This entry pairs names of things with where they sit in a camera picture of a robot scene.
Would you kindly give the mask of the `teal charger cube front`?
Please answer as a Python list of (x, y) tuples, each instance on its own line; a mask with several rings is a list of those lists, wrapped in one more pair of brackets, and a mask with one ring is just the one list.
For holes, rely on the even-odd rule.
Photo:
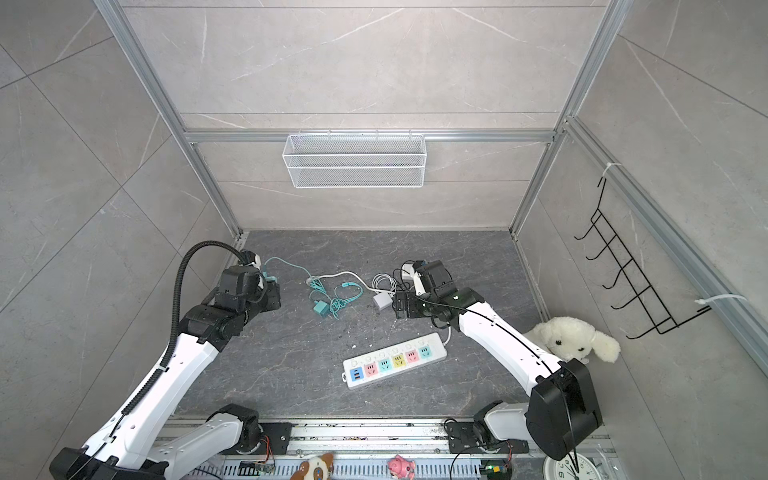
[(313, 307), (313, 312), (320, 317), (327, 317), (330, 313), (330, 305), (325, 301), (316, 301)]

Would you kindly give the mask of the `white multicolour power strip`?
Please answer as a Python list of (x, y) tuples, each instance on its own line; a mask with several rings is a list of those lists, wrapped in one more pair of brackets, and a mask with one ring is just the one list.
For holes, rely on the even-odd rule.
[(343, 361), (342, 380), (350, 389), (442, 361), (447, 350), (438, 333), (420, 336)]

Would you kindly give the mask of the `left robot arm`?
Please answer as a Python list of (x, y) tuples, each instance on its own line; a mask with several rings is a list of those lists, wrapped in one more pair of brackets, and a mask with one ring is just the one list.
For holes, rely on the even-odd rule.
[[(186, 269), (206, 247), (222, 248), (237, 262), (187, 313), (181, 311)], [(230, 340), (257, 315), (279, 309), (280, 287), (261, 271), (258, 255), (214, 240), (183, 256), (173, 291), (171, 330), (163, 355), (132, 396), (79, 448), (64, 448), (51, 461), (55, 479), (180, 479), (227, 451), (250, 454), (265, 442), (256, 411), (228, 404), (202, 425), (166, 444), (156, 439), (181, 399)]]

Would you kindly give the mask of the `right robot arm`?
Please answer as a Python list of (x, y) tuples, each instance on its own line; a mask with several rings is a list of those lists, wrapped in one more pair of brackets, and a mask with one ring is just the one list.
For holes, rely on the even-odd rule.
[(473, 417), (477, 444), (534, 443), (553, 460), (574, 459), (577, 446), (603, 424), (587, 367), (562, 360), (507, 323), (479, 293), (458, 288), (442, 262), (408, 261), (393, 271), (393, 309), (428, 318), (474, 340), (514, 377), (528, 396), (515, 406), (493, 402)]

